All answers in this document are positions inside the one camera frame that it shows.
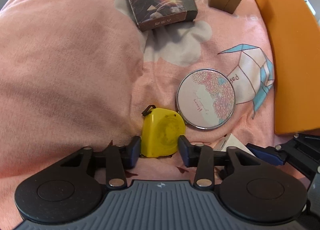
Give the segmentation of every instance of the pink blanket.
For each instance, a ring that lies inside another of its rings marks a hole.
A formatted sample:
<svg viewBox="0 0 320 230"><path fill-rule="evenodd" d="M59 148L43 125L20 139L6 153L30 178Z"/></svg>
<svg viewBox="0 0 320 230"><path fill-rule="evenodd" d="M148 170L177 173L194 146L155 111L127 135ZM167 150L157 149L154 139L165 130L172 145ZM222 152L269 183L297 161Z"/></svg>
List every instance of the pink blanket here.
<svg viewBox="0 0 320 230"><path fill-rule="evenodd" d="M186 137L213 147L233 133L272 145L273 60L255 1L242 0L233 15L207 0L196 4L194 23L141 33L126 0L7 2L0 11L2 230L21 221L14 204L21 181L83 146L127 144L141 134L145 107L175 109L181 80L198 68L233 80L237 105L222 127L188 127ZM139 159L127 177L192 181L194 173L174 154Z"/></svg>

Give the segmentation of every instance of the orange panel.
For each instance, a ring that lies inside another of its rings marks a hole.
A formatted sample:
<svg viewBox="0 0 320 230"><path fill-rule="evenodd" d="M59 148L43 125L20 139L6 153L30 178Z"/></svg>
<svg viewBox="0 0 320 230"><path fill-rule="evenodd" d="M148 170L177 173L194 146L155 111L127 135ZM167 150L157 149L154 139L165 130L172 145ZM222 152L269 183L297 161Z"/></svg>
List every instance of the orange panel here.
<svg viewBox="0 0 320 230"><path fill-rule="evenodd" d="M275 64L275 133L320 128L320 28L303 0L256 0Z"/></svg>

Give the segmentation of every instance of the pink bedsheet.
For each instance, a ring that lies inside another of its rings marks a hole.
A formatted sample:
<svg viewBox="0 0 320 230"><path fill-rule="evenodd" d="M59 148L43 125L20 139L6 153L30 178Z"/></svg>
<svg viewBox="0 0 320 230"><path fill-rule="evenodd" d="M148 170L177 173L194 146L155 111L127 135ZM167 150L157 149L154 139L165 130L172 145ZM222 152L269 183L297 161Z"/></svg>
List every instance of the pink bedsheet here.
<svg viewBox="0 0 320 230"><path fill-rule="evenodd" d="M126 0L7 2L0 11L2 230L21 221L14 191L22 180L83 146L127 144L141 134L145 107L175 109L181 80L198 68L231 80L239 67L245 71L231 119L211 131L188 127L191 142L213 147L233 133L243 143L274 143L272 52L255 1L242 0L233 15L207 0L196 4L194 23L141 33ZM257 68L251 60L261 57L269 65ZM257 97L261 88L266 92ZM127 176L129 183L192 181L194 173L174 154L139 159Z"/></svg>

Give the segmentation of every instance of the silver screw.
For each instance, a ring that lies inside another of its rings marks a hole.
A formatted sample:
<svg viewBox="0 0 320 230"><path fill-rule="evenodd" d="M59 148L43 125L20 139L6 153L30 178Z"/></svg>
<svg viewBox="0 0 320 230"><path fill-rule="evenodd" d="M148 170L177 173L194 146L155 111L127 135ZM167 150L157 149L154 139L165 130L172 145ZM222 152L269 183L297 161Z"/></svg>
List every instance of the silver screw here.
<svg viewBox="0 0 320 230"><path fill-rule="evenodd" d="M212 184L212 181L207 178L201 178L198 179L196 183L199 187L209 187Z"/></svg>
<svg viewBox="0 0 320 230"><path fill-rule="evenodd" d="M113 178L111 180L109 180L109 185L112 187L120 187L124 184L124 180L120 179L120 178Z"/></svg>

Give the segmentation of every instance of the origami crane print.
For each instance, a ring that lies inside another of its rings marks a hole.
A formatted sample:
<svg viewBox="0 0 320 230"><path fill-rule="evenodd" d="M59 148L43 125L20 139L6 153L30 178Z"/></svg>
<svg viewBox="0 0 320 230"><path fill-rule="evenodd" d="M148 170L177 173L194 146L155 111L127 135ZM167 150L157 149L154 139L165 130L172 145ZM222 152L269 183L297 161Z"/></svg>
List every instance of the origami crane print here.
<svg viewBox="0 0 320 230"><path fill-rule="evenodd" d="M236 104L253 101L255 114L273 85L273 64L259 47L248 44L218 54L234 52L240 53L239 62L227 77L235 89Z"/></svg>

